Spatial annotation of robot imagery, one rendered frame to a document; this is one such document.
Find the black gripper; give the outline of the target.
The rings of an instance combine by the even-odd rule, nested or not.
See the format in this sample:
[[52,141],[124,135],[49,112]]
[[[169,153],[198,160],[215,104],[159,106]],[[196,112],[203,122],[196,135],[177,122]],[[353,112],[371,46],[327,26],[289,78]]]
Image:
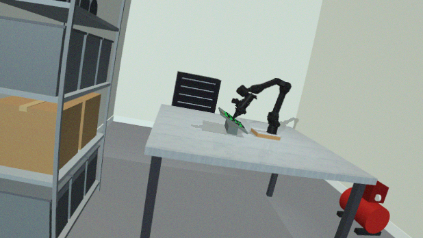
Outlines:
[[237,104],[235,105],[237,108],[235,108],[235,113],[233,115],[233,118],[236,118],[242,114],[246,114],[246,108],[250,105],[250,103],[244,98],[242,99],[242,104],[240,106],[238,106]]

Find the grey switch panel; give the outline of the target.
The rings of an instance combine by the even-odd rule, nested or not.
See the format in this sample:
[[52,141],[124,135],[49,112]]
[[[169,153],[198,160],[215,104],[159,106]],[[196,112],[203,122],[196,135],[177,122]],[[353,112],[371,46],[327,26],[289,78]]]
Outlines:
[[240,121],[233,118],[233,116],[231,116],[229,113],[225,112],[220,107],[218,109],[219,109],[220,115],[226,119],[225,129],[226,129],[228,134],[237,135],[238,128],[239,128],[240,130],[242,130],[243,132],[245,132],[248,135],[247,130],[244,128],[243,124]]

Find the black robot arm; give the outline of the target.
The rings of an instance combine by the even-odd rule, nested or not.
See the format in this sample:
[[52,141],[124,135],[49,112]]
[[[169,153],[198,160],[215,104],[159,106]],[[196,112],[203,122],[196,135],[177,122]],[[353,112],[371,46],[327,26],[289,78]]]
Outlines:
[[[268,121],[268,128],[267,128],[267,133],[269,134],[273,134],[273,135],[277,135],[277,130],[278,127],[280,127],[280,123],[279,123],[279,112],[281,109],[281,106],[283,104],[283,99],[285,98],[285,95],[290,91],[290,89],[292,88],[291,83],[289,82],[285,82],[279,78],[275,78],[273,80],[267,81],[263,84],[255,84],[252,85],[251,87],[247,88],[245,87],[245,85],[241,85],[236,92],[244,97],[249,103],[251,103],[253,101],[253,99],[257,99],[257,95],[254,94],[258,94],[260,93],[263,89],[265,88],[269,88],[272,87],[274,85],[278,85],[279,89],[280,89],[280,94],[277,98],[277,101],[274,105],[274,108],[271,112],[268,112],[267,115],[267,121]],[[252,93],[249,93],[252,92]],[[254,94],[253,94],[254,93]],[[232,103],[237,104],[238,106],[240,106],[242,104],[242,99],[239,101],[238,98],[233,98]]]

